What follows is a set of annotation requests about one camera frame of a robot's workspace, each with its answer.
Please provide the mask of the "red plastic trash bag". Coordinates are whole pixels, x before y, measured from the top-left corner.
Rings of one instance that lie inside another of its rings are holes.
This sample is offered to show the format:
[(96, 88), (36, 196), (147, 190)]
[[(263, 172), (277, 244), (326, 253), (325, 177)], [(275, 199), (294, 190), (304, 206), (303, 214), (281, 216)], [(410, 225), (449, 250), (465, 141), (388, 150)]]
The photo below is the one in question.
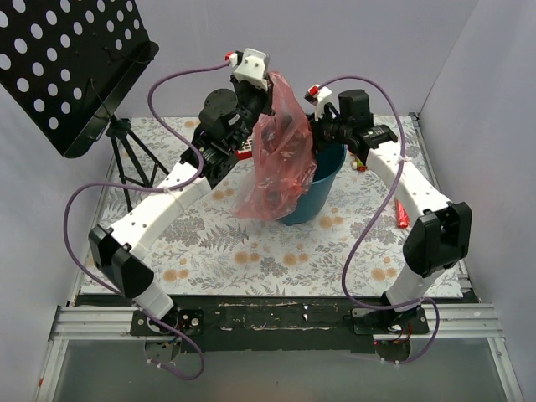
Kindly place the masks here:
[(254, 126), (253, 169), (234, 204), (239, 219), (274, 221), (293, 213), (317, 169), (306, 113), (281, 73), (269, 77), (273, 114), (260, 116)]

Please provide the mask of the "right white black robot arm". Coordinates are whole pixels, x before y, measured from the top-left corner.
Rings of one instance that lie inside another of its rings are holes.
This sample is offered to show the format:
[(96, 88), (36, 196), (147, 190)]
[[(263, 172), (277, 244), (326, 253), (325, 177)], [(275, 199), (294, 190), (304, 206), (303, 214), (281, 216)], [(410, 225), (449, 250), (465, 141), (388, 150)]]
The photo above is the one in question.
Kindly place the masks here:
[(405, 265), (381, 296), (382, 309), (358, 318), (365, 327), (398, 332), (415, 317), (428, 289), (446, 270), (466, 257), (472, 210), (437, 190), (401, 153), (401, 133), (374, 123), (364, 90), (346, 90), (332, 104), (332, 92), (313, 85), (305, 94), (315, 110), (308, 117), (314, 144), (343, 144), (394, 193), (410, 219), (403, 244)]

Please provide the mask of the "teal plastic trash bin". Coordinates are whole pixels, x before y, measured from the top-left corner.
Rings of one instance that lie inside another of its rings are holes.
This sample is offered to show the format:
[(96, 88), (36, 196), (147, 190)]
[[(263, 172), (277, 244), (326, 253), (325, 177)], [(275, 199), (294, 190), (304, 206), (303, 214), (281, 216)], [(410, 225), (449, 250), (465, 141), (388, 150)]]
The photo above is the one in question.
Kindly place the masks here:
[(304, 224), (314, 219), (327, 201), (336, 175), (345, 162), (347, 148), (343, 144), (329, 145), (315, 155), (317, 169), (311, 187), (297, 202), (296, 209), (279, 222), (292, 226)]

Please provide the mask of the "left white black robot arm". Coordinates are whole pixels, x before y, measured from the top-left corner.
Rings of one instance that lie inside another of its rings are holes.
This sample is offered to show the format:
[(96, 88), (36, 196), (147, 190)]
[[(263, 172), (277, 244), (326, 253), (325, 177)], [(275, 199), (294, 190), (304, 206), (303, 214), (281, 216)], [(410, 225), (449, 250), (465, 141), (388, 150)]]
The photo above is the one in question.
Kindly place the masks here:
[(236, 78), (231, 82), (232, 89), (211, 92), (199, 114), (193, 146), (203, 158), (198, 160), (193, 150), (187, 149), (159, 185), (158, 193), (148, 195), (110, 227), (97, 225), (89, 233), (95, 267), (123, 297), (147, 311), (149, 324), (162, 335), (177, 328), (178, 309), (143, 260), (179, 215), (224, 180), (259, 117), (271, 113), (270, 79), (256, 84)]

